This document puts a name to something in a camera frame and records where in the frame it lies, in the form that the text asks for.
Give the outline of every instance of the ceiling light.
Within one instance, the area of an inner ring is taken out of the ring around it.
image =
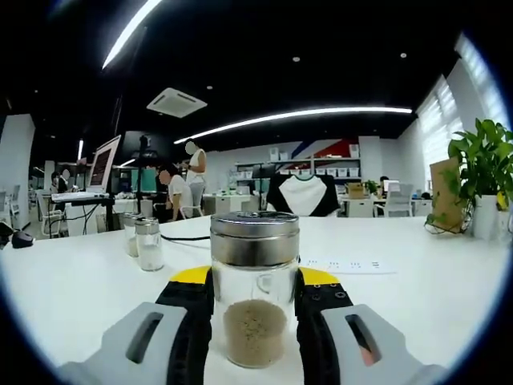
[[[162,0],[147,0],[146,3],[137,11],[135,16],[132,18],[132,20],[125,26],[125,29],[123,32],[121,32],[121,35],[118,37],[118,39],[115,41],[114,46],[111,49],[111,52],[109,52],[109,55],[105,59],[105,63],[103,63],[103,68],[107,66],[108,63],[112,61],[113,58],[116,57],[116,55],[121,51],[121,48],[125,45],[127,40],[130,38],[131,34],[134,33],[137,26],[148,16],[148,14],[159,5],[159,3]]]
[[[130,164],[130,163],[133,163],[133,162],[135,162],[135,159],[130,159],[130,160],[127,160],[125,163],[121,164],[118,167],[125,167],[127,164]]]
[[[83,147],[83,140],[79,140],[79,154],[77,155],[77,160],[82,159],[82,147]]]
[[[212,130],[208,130],[205,132],[200,132],[199,134],[195,134],[192,136],[188,136],[186,138],[182,138],[180,140],[176,140],[174,144],[183,143],[189,139],[200,138],[201,136],[206,136],[210,134],[215,134],[217,132],[222,132],[226,130],[230,130],[232,128],[249,126],[250,124],[257,124],[262,122],[269,122],[270,120],[279,120],[279,119],[287,119],[293,118],[294,116],[309,116],[309,115],[323,115],[323,114],[340,114],[340,113],[351,113],[351,112],[393,112],[397,114],[411,114],[411,110],[409,108],[395,108],[395,107],[334,107],[334,108],[317,108],[314,110],[304,110],[304,111],[295,111],[295,112],[286,112],[285,114],[278,115],[269,115],[264,116],[262,118],[245,120],[243,122],[229,124],[227,126],[222,126],[218,128],[213,128]]]

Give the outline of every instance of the green plant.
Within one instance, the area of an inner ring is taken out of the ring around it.
[[[501,192],[513,199],[513,132],[492,120],[475,120],[477,135],[472,132],[456,132],[462,139],[451,140],[449,157],[456,156],[460,165],[457,178],[444,175],[452,193],[475,206],[475,197],[497,195]]]
[[[369,194],[375,194],[378,192],[378,183],[373,180],[368,180],[364,183],[365,188],[369,192]]]

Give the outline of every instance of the glass jar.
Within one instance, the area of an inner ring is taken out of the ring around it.
[[[135,238],[139,266],[145,271],[162,269],[162,245],[160,240],[159,222],[155,218],[140,218],[135,221]]]
[[[299,220],[272,212],[211,219],[214,317],[230,361],[267,367],[284,352],[293,313]]]
[[[137,257],[137,242],[135,240],[135,221],[144,218],[143,214],[126,213],[123,218],[125,227],[125,250],[131,257]]]

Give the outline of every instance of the black and white shirt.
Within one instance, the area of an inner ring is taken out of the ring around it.
[[[336,215],[340,208],[332,176],[312,176],[301,180],[295,175],[275,175],[267,194],[267,210],[294,213],[300,217]]]

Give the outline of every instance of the white desk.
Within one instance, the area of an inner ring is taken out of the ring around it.
[[[397,327],[410,353],[424,363],[450,367],[469,347],[508,271],[505,245],[430,235],[424,218],[300,221],[303,258],[378,257],[396,266],[397,274],[338,277],[353,303],[369,305]],[[203,236],[209,218],[161,229],[177,237]],[[123,232],[36,241],[28,249],[8,245],[0,265],[22,324],[48,359],[61,365],[92,355],[102,333],[141,302],[154,302],[175,272],[210,262],[208,241],[164,242],[163,248],[166,266],[154,273],[140,270],[123,252]],[[299,357],[296,351],[248,375],[209,351],[205,383],[301,383]]]

